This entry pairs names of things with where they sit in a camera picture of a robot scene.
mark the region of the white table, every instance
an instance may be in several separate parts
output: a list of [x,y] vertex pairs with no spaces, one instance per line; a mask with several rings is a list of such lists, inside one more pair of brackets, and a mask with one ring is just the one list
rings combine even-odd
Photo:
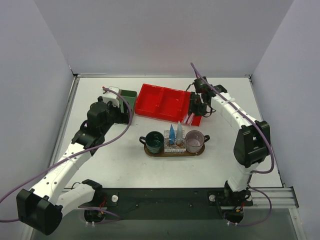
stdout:
[[[65,152],[81,123],[87,119],[87,111],[101,95],[102,86],[137,91],[139,94],[143,83],[185,90],[193,80],[194,78],[174,77],[80,78],[59,157]],[[208,81],[213,85],[223,85],[248,114],[261,120],[247,78],[208,78]],[[168,121],[135,114],[127,133],[114,143],[100,148],[73,176],[66,188],[85,179],[94,180],[104,188],[222,188],[236,164],[233,148],[237,133],[216,112],[209,118],[202,118],[199,127],[184,126],[186,133],[195,129],[204,135],[210,135],[202,155],[164,158],[146,155],[139,137],[146,136],[151,131],[162,133],[170,129],[170,124]],[[123,124],[113,125],[105,140],[118,136],[125,127]],[[271,159],[267,157],[258,170],[268,170],[270,165]],[[282,187],[277,166],[270,174],[254,174],[251,185]]]

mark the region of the red tray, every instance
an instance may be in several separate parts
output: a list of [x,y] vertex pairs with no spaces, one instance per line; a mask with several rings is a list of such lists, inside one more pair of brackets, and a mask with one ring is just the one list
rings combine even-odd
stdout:
[[[156,119],[182,122],[188,114],[190,92],[143,84],[135,103],[135,113]],[[201,116],[195,116],[191,125],[199,126]]]

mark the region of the gray wall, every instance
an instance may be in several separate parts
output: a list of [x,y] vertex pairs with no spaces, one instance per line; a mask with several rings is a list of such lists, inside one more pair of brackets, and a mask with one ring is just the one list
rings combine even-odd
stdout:
[[293,0],[35,0],[74,73],[252,74]]
[[[49,165],[72,73],[33,0],[0,6],[0,196]],[[15,192],[0,219],[17,218]],[[23,223],[0,223],[0,239],[19,239]]]
[[286,186],[294,186],[309,240],[320,235],[320,1],[295,0],[253,74]]

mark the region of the wooden coaster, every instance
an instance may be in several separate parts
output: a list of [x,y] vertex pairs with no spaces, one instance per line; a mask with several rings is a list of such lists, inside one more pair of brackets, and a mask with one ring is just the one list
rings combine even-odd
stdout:
[[166,158],[166,157],[192,157],[192,156],[199,156],[201,155],[204,150],[205,150],[205,145],[203,144],[202,148],[200,149],[200,151],[198,151],[197,153],[190,153],[188,151],[185,152],[168,152],[165,153],[165,150],[162,150],[162,152],[158,153],[158,154],[153,154],[151,152],[149,152],[148,148],[146,145],[144,145],[144,151],[147,155],[151,156],[151,157],[156,157],[156,158]]

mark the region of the mug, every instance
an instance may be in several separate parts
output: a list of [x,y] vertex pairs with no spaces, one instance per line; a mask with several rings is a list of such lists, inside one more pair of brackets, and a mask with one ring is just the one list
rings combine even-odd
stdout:
[[164,149],[165,137],[158,131],[151,131],[145,137],[139,137],[139,141],[146,145],[150,153],[159,154]]
[[202,132],[192,130],[185,136],[185,148],[189,153],[195,154],[200,151],[204,143],[210,139],[209,135],[203,135]]

